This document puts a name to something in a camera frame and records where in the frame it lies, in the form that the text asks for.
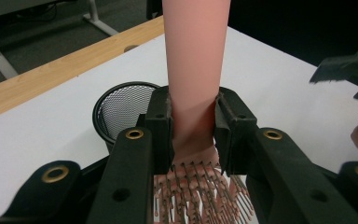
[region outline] gray floor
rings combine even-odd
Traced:
[[[119,32],[146,19],[146,0],[96,0],[100,20]],[[57,5],[33,21],[0,27],[0,50],[19,74],[51,62],[108,37],[82,19],[88,12],[86,0]],[[0,82],[5,78],[0,73]]]

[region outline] white surface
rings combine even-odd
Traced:
[[[350,139],[358,87],[309,84],[314,66],[231,29],[223,66],[221,85],[242,98],[259,127],[289,133],[312,161],[335,172],[358,160]],[[40,166],[70,160],[85,167],[107,155],[91,111],[104,92],[128,81],[167,85],[164,36],[0,115],[0,216]]]

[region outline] table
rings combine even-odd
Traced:
[[[40,166],[69,160],[83,168],[107,155],[92,108],[126,81],[168,84],[163,32],[157,18],[0,83],[0,215]],[[141,46],[123,54],[132,45]],[[350,139],[358,88],[310,85],[315,69],[227,29],[221,86],[241,97],[259,127],[287,132],[313,162],[336,172],[342,162],[358,161]]]

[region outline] mesh wastebasket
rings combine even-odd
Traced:
[[[92,122],[98,135],[112,151],[118,134],[134,127],[140,114],[145,114],[150,97],[157,85],[147,82],[127,82],[107,91],[96,103]]]

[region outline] wooden table edge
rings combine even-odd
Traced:
[[[0,114],[164,34],[158,17],[0,83]]]

